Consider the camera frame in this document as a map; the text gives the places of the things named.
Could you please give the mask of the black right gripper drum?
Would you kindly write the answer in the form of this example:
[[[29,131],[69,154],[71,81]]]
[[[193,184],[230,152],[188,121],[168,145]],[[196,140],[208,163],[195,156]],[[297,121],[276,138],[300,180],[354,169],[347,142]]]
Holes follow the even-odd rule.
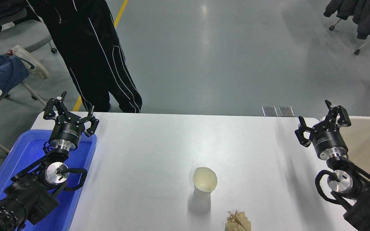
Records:
[[[333,123],[316,124],[313,126],[312,144],[317,154],[329,148],[342,149],[339,153],[348,153],[348,147],[340,134],[339,126]]]

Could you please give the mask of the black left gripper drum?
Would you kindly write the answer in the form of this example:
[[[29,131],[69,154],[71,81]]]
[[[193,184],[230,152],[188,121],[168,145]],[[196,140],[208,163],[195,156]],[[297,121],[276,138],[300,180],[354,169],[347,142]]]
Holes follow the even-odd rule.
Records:
[[[72,144],[79,144],[84,125],[74,125],[65,122],[56,122],[50,135],[50,144],[54,141],[66,140]]]

